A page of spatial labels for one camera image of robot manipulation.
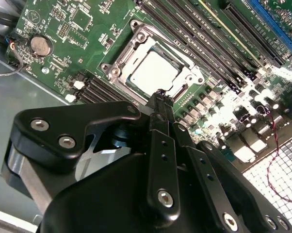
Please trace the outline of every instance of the pcie slot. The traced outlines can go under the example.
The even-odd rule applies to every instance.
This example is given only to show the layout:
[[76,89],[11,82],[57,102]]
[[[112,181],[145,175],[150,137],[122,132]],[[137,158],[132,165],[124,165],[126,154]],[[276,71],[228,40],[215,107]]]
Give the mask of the pcie slot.
[[182,46],[184,46],[188,50],[188,52],[190,52],[192,55],[195,56],[195,59],[198,61],[201,68],[203,68],[206,71],[208,71],[209,73],[211,73],[212,76],[215,77],[216,79],[222,80],[236,94],[241,93],[241,90],[239,89],[239,87],[237,85],[235,85],[231,80],[223,77],[222,74],[219,73],[217,68],[214,67],[212,63],[208,62],[202,54],[200,54],[199,52],[196,52],[195,49],[192,48],[192,46],[189,44],[189,42],[187,42],[187,40],[184,39],[183,35],[181,35],[180,33],[176,32],[175,30],[172,30],[170,27],[168,27],[167,22],[159,14],[154,13],[154,10],[151,9],[146,4],[142,5],[142,9],[145,11],[146,14],[151,16],[154,20],[156,20],[157,22],[159,22],[162,25],[166,25],[165,26],[166,31],[169,32],[173,37],[175,37],[175,39],[177,39],[179,41],[179,43],[181,43]]
[[185,34],[186,37],[197,44],[203,50],[203,52],[205,52],[205,54],[207,54],[211,60],[215,61],[229,77],[232,77],[235,81],[237,81],[238,84],[240,84],[240,82],[237,80],[239,75],[231,70],[231,68],[225,62],[223,62],[221,59],[218,59],[217,54],[215,54],[210,48],[208,48],[208,46],[205,45],[205,42],[200,38],[199,35],[193,33],[191,28],[189,28],[187,25],[184,25],[182,21],[171,14],[160,0],[151,0],[151,3],[155,5],[156,8],[160,9],[165,15],[169,16],[169,20],[177,25],[177,27]]
[[272,19],[269,13],[261,6],[258,0],[247,0],[249,5],[256,11],[256,13],[269,25],[277,37],[284,43],[284,45],[292,51],[292,40],[283,32],[278,24]]
[[167,0],[167,2],[169,2],[171,6],[173,6],[179,13],[181,13],[181,17],[189,22],[197,32],[201,33],[210,42],[210,44],[213,45],[213,47],[215,47],[218,51],[220,51],[221,54],[223,54],[228,59],[228,61],[233,66],[238,68],[239,72],[244,73],[244,75],[250,73],[250,71],[242,63],[240,63],[233,55],[227,52],[226,48],[224,48],[220,43],[217,42],[217,40],[213,37],[211,33],[203,29],[202,25],[196,22],[188,9],[181,6],[177,0]]
[[238,30],[243,33],[254,46],[256,46],[260,53],[271,62],[271,64],[277,67],[281,67],[285,64],[285,61],[268,44],[268,42],[260,35],[260,33],[247,21],[247,19],[240,13],[240,11],[234,7],[232,3],[228,4],[223,12],[233,22]]
[[197,17],[201,18],[203,20],[203,22],[207,25],[207,27],[206,27],[205,25],[203,25],[203,23],[201,24],[201,26],[204,30],[208,30],[208,27],[209,27],[220,40],[224,41],[229,46],[230,50],[233,53],[235,53],[240,59],[242,59],[244,64],[246,64],[247,66],[252,67],[254,69],[257,68],[256,65],[254,65],[248,61],[248,59],[244,56],[244,54],[242,54],[238,49],[235,48],[234,44],[230,40],[226,39],[223,32],[221,32],[219,29],[217,29],[212,23],[209,23],[209,19],[204,15],[203,11],[194,8],[188,0],[182,0],[182,1],[185,3],[184,5],[188,9],[188,14],[190,13],[191,15],[195,16],[196,18]]

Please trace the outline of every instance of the blue pcie slot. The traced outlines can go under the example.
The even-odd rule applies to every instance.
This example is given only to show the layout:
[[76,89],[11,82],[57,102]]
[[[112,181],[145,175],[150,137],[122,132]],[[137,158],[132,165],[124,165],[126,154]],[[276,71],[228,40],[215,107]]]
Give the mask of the blue pcie slot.
[[272,19],[269,13],[261,6],[258,0],[247,0],[256,13],[269,25],[277,37],[284,43],[284,45],[292,51],[292,40],[283,32],[283,30]]

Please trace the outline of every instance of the black ram slot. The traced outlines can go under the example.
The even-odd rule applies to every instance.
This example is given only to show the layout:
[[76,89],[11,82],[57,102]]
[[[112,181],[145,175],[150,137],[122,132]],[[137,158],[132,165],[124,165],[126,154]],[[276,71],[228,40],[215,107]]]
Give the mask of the black ram slot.
[[[151,16],[154,20],[159,22],[162,25],[167,25],[167,22],[159,15],[157,14],[153,9],[148,7],[147,5],[143,5],[142,9],[145,11],[146,14]],[[194,48],[191,47],[191,45],[186,41],[186,39],[183,39],[183,36],[180,35],[178,32],[176,32],[174,29],[171,29],[168,26],[165,26],[165,29],[175,37],[191,54],[193,54],[196,57],[196,60],[198,61],[198,64],[201,68],[206,70],[207,72],[211,73],[212,76],[214,76],[218,80],[222,80],[227,86],[229,86],[235,93],[239,94],[241,93],[241,90],[237,85],[235,85],[232,81],[229,79],[226,79],[222,76],[221,73],[217,70],[216,67],[214,67],[212,64],[210,64],[205,57],[200,54],[199,52],[196,52]]]
[[183,0],[183,2],[185,3],[184,6],[185,7],[187,6],[186,8],[189,10],[191,15],[201,18],[204,21],[204,23],[207,25],[207,26],[203,24],[201,25],[204,30],[208,30],[208,28],[210,28],[220,40],[225,41],[225,43],[229,45],[230,50],[234,54],[236,54],[240,59],[242,59],[244,64],[254,69],[258,68],[255,64],[250,62],[248,58],[244,56],[244,54],[242,54],[237,48],[235,48],[234,44],[226,38],[226,36],[223,34],[222,31],[216,28],[212,23],[209,23],[210,20],[204,15],[203,11],[194,8],[188,0]]
[[170,19],[173,19],[173,23],[177,25],[178,28],[182,30],[188,38],[196,43],[210,59],[215,61],[228,76],[232,77],[234,80],[237,80],[239,75],[231,70],[231,68],[225,62],[223,62],[221,59],[218,59],[217,54],[208,48],[208,46],[205,46],[205,42],[199,37],[199,35],[192,32],[191,28],[180,21],[175,15],[171,14],[170,11],[161,3],[161,0],[151,0],[151,3],[159,8],[165,15],[169,16]]
[[244,72],[246,70],[246,72],[244,73],[244,75],[247,75],[250,70],[248,70],[242,63],[240,63],[230,52],[227,52],[227,49],[225,47],[223,47],[223,45],[221,45],[216,38],[214,38],[214,36],[209,33],[209,31],[204,30],[202,28],[202,25],[200,25],[195,18],[192,16],[191,12],[187,9],[184,8],[183,6],[181,6],[177,0],[168,0],[168,2],[170,3],[171,6],[173,6],[179,13],[180,15],[191,24],[191,26],[194,27],[194,29],[201,33],[212,45],[213,47],[215,47],[217,50],[220,51],[221,54],[223,54],[228,61],[235,66],[237,69],[240,70],[240,72]]
[[113,98],[116,101],[129,100],[127,97],[121,95],[118,91],[114,90],[113,88],[108,86],[106,83],[104,83],[102,80],[100,80],[96,77],[94,77],[91,80],[91,84],[99,86],[102,91],[104,91],[106,94],[111,96],[111,98]]
[[91,93],[89,91],[85,91],[82,93],[81,98],[86,98],[90,101],[92,101],[93,103],[102,103],[102,102],[106,102],[103,98],[101,98],[100,96]]
[[228,4],[223,12],[271,64],[276,67],[281,67],[285,64],[285,61],[232,3]]
[[102,99],[104,99],[106,102],[112,102],[112,101],[116,101],[115,99],[113,99],[110,95],[106,94],[104,91],[100,90],[98,87],[94,86],[94,85],[89,85],[87,86],[87,89],[85,90],[85,92],[91,92],[94,93],[98,96],[100,96]]

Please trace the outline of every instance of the perforated metal panel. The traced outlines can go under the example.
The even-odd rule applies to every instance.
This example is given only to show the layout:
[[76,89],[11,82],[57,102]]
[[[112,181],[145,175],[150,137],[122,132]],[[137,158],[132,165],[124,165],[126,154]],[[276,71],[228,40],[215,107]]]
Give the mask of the perforated metal panel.
[[[273,156],[275,156],[275,153],[267,156],[257,165],[246,171],[244,176],[292,224],[292,203],[282,200],[268,186],[266,177],[267,167]],[[273,162],[270,168],[270,182],[280,195],[292,200],[292,140],[280,148],[280,156]]]

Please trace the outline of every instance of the screw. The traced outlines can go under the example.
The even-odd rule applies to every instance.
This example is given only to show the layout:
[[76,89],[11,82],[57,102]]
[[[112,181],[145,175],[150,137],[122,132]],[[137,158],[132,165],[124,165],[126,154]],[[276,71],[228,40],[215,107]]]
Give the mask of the screw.
[[205,147],[209,150],[213,150],[213,147],[209,144],[209,143],[206,143],[205,144]]
[[198,83],[203,83],[203,79],[202,78],[198,78]]
[[128,111],[134,114],[136,113],[136,110],[131,105],[128,106]]
[[178,128],[179,128],[180,130],[182,130],[183,132],[186,131],[186,128],[185,128],[183,125],[181,125],[181,124],[178,125]]
[[115,76],[119,76],[120,74],[120,69],[115,67],[112,69],[112,74],[115,75]]
[[234,232],[238,230],[238,224],[230,214],[224,213],[223,218],[225,223],[231,230],[233,230]]
[[43,72],[44,74],[49,74],[50,70],[47,67],[42,67],[41,72]]
[[276,224],[269,216],[266,216],[266,220],[267,220],[267,223],[270,225],[270,227],[272,227],[273,230],[277,229]]
[[280,217],[277,217],[277,220],[281,224],[281,226],[284,227],[284,229],[288,231],[289,227],[288,227],[287,223],[283,219],[281,219]]
[[144,42],[146,40],[144,33],[138,33],[136,38],[139,42]]
[[158,193],[158,200],[162,205],[164,205],[167,208],[171,208],[173,206],[173,198],[171,194],[169,194],[166,191],[159,191]]
[[76,142],[73,138],[64,136],[59,139],[59,145],[66,149],[72,149],[75,147]]
[[161,121],[164,121],[164,117],[161,114],[157,114],[157,118]]
[[49,124],[44,120],[36,119],[31,121],[31,128],[37,131],[46,131],[49,129]]

